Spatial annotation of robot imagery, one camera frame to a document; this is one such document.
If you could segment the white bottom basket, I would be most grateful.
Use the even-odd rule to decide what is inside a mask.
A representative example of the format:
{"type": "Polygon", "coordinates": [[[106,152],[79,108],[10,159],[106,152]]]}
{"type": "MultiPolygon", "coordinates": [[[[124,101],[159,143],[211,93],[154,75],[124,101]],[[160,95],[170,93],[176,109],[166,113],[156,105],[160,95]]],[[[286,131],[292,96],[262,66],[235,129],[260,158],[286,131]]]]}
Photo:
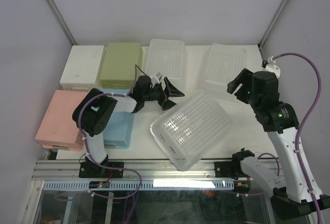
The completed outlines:
{"type": "Polygon", "coordinates": [[[227,94],[227,84],[246,66],[247,51],[214,43],[204,53],[196,88],[227,94]]]}

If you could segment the clear perforated basket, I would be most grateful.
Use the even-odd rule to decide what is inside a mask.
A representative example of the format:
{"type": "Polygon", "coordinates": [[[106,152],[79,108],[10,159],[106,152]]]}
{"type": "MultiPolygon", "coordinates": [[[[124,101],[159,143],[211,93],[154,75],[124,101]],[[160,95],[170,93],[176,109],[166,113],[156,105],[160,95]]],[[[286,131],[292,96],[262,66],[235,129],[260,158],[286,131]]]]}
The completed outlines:
{"type": "Polygon", "coordinates": [[[187,171],[226,138],[232,125],[216,98],[198,90],[156,119],[150,132],[176,169],[187,171]]]}
{"type": "Polygon", "coordinates": [[[187,52],[182,40],[152,39],[147,49],[144,72],[161,73],[183,91],[186,84],[187,52]]]}

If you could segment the green perforated basket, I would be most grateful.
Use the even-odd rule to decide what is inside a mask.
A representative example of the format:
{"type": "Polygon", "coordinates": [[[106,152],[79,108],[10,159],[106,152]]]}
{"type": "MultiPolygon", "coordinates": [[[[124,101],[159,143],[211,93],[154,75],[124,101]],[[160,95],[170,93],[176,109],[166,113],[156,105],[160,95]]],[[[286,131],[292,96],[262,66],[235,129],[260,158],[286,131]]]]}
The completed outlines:
{"type": "Polygon", "coordinates": [[[135,65],[142,66],[143,50],[139,43],[108,44],[99,82],[106,89],[129,89],[134,84],[135,65]]]}

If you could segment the blue basket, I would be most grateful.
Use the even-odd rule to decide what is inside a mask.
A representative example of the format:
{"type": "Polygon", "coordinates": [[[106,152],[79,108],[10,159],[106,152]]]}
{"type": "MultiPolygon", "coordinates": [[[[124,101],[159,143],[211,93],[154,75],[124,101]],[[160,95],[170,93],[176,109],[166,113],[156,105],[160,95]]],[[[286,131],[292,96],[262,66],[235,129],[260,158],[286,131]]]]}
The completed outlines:
{"type": "Polygon", "coordinates": [[[118,102],[103,131],[104,145],[107,148],[127,149],[130,146],[134,124],[133,101],[122,95],[128,89],[101,89],[103,93],[111,94],[118,102]]]}

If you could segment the white perforated basket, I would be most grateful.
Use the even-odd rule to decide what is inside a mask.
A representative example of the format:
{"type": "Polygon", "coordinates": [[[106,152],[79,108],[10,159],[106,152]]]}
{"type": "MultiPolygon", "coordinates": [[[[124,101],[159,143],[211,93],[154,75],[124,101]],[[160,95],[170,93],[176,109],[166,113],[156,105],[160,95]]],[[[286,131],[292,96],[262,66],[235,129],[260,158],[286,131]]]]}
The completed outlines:
{"type": "Polygon", "coordinates": [[[102,45],[72,46],[60,79],[62,88],[73,91],[98,88],[105,52],[102,45]]]}

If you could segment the pink perforated basket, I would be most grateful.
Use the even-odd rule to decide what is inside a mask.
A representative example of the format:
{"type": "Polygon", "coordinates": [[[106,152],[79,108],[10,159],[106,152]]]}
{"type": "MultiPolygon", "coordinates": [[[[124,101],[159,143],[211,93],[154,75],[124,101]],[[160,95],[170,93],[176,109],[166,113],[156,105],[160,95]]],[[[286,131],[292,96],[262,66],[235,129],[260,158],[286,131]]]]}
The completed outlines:
{"type": "Polygon", "coordinates": [[[72,114],[86,95],[85,91],[55,91],[35,136],[42,147],[69,151],[81,151],[84,148],[82,134],[72,114]]]}

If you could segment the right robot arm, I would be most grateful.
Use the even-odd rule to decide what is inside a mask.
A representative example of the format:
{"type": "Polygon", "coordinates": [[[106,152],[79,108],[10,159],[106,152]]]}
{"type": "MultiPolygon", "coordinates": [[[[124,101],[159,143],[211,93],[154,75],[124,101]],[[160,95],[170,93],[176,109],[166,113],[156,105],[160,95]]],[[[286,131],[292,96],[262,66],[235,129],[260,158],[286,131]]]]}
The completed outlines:
{"type": "Polygon", "coordinates": [[[323,194],[314,180],[297,136],[300,125],[295,111],[290,104],[279,100],[276,74],[253,73],[244,68],[228,83],[227,92],[251,106],[274,145],[284,178],[276,176],[245,149],[232,155],[230,165],[222,173],[235,180],[242,175],[252,177],[270,197],[272,208],[281,220],[329,209],[329,196],[323,194]]]}

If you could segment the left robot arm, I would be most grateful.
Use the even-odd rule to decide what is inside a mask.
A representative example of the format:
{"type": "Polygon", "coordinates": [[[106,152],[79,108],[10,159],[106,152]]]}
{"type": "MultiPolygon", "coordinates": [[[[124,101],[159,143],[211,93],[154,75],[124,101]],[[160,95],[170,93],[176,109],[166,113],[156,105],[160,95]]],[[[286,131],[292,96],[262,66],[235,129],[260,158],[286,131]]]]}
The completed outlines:
{"type": "Polygon", "coordinates": [[[97,177],[104,176],[110,168],[105,150],[103,131],[113,113],[137,113],[145,102],[156,101],[161,110],[176,105],[170,98],[181,98],[185,94],[177,89],[167,77],[139,76],[127,94],[104,93],[91,89],[72,114],[85,142],[90,171],[97,177]]]}

